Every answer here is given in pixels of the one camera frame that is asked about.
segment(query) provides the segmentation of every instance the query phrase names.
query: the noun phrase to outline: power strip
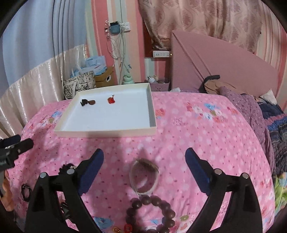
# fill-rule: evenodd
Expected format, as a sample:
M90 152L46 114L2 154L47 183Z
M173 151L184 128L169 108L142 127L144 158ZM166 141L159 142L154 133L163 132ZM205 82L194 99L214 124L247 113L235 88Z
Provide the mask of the power strip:
M170 51L158 50L152 52L153 57L170 57Z
M130 22L120 23L120 25L125 28L124 32L129 32L131 30Z

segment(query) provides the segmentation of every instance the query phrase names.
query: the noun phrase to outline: pink headboard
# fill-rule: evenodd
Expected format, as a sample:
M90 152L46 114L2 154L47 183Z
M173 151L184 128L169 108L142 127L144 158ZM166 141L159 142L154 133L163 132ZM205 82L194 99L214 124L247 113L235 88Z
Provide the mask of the pink headboard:
M260 96L277 92L278 72L254 54L223 40L192 32L172 32L172 88L198 92L203 80L220 80Z

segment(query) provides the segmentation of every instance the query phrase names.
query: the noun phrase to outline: floral bedsheet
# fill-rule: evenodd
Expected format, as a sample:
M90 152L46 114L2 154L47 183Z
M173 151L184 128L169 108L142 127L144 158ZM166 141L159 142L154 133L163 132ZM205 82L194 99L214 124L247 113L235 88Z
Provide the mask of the floral bedsheet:
M147 158L158 165L160 172L153 194L169 202L176 212L171 232L185 233L207 199L185 163L185 151L192 147L213 168L230 175L250 174L266 232L273 224L275 211L272 178L261 145L244 117L219 95L152 95L157 132L149 137L59 138L54 127L70 101L44 106L23 130L22 139L32 138L33 149L19 157L15 168L9 171L18 214L24 218L28 207L20 197L23 183L33 188L41 172L56 175L63 164L77 166L100 148L104 151L104 163L82 200L102 231L123 229L130 200L137 197L129 183L131 164L136 158ZM213 229L221 225L229 198L230 195L225 196ZM149 205L138 211L137 218L143 228L156 228L161 224L162 213Z

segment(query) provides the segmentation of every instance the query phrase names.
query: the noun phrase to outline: charger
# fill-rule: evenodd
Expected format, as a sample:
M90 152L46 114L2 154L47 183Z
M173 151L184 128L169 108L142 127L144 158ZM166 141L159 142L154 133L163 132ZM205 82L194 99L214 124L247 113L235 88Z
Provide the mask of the charger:
M119 22L113 22L110 24L110 33L113 35L117 35L121 32L121 26L119 25Z

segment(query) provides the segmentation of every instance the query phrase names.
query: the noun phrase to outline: cardboard box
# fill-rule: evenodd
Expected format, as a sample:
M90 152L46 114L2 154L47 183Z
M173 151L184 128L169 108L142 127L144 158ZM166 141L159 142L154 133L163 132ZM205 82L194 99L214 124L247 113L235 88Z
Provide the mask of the cardboard box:
M114 86L116 83L114 78L114 68L109 66L103 74L94 76L94 79L97 88Z

